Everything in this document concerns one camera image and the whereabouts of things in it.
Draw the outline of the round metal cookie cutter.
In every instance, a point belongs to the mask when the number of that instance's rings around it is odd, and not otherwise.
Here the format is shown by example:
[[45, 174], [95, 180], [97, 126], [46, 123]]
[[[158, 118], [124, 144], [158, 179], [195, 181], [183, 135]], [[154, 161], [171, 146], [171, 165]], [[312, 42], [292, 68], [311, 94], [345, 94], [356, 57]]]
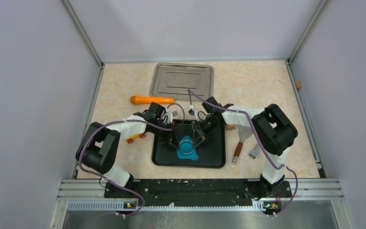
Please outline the round metal cookie cutter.
[[180, 149], [178, 152], [183, 155], [190, 155], [194, 151], [193, 139], [186, 135], [180, 140]]

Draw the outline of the blue dough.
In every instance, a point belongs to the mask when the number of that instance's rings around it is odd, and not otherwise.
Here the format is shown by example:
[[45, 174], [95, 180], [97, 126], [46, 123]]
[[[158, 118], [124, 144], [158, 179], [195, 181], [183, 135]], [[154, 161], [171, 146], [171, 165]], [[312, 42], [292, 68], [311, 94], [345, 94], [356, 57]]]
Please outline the blue dough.
[[179, 141], [179, 147], [176, 152], [179, 159], [189, 159], [193, 161], [197, 161], [199, 156], [196, 152], [196, 148], [193, 146], [193, 139], [188, 135], [184, 136]]

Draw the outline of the black baking tray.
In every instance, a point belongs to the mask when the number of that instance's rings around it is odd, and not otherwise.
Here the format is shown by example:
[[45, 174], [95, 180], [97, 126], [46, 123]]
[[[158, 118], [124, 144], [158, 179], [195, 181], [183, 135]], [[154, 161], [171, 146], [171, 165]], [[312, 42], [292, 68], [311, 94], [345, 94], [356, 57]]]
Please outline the black baking tray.
[[[178, 124], [182, 123], [179, 133], [180, 139], [186, 135], [193, 138], [192, 121], [178, 119], [177, 122]], [[196, 148], [199, 156], [197, 161], [179, 159], [176, 150], [170, 145], [161, 143], [157, 137], [154, 137], [152, 162], [157, 166], [221, 168], [226, 163], [225, 129], [220, 125], [206, 136], [206, 140]]]

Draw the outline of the wooden rolling pin roller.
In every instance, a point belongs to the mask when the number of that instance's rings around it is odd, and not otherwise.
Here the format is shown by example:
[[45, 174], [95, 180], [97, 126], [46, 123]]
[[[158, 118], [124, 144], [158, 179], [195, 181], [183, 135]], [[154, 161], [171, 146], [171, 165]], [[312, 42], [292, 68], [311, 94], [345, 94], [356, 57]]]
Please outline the wooden rolling pin roller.
[[237, 128], [237, 125], [225, 125], [226, 131], [235, 130]]

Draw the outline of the metal scraper wooden handle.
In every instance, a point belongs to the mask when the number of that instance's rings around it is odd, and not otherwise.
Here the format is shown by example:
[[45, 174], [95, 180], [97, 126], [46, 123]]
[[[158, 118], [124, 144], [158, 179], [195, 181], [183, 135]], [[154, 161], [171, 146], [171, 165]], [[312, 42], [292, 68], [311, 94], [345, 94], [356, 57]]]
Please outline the metal scraper wooden handle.
[[241, 154], [244, 141], [253, 135], [253, 132], [250, 127], [247, 126], [238, 126], [238, 134], [239, 134], [239, 143], [236, 146], [234, 151], [234, 156], [232, 158], [232, 163], [235, 164], [238, 157]]

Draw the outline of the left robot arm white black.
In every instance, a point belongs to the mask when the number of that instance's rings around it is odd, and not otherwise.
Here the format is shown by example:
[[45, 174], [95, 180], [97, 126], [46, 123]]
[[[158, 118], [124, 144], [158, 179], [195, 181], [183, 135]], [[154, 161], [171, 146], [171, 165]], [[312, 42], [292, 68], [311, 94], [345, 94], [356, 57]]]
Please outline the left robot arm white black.
[[133, 113], [120, 121], [91, 123], [75, 155], [79, 168], [112, 182], [120, 196], [130, 196], [134, 190], [133, 176], [116, 163], [120, 143], [149, 132], [178, 148], [178, 140], [173, 136], [177, 129], [173, 119], [177, 115], [176, 110], [151, 103], [143, 112]]

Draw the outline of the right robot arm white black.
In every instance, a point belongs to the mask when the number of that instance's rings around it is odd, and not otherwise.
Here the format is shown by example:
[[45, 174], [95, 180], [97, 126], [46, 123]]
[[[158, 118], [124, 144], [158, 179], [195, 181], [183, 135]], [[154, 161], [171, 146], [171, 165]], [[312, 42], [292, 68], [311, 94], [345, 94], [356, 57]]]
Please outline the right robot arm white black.
[[276, 104], [266, 108], [247, 108], [234, 104], [221, 106], [214, 97], [210, 97], [203, 101], [202, 106], [208, 116], [192, 123], [193, 145], [201, 144], [220, 125], [250, 129], [266, 158], [260, 177], [260, 190], [267, 197], [274, 196], [284, 180], [287, 156], [298, 136], [294, 124]]

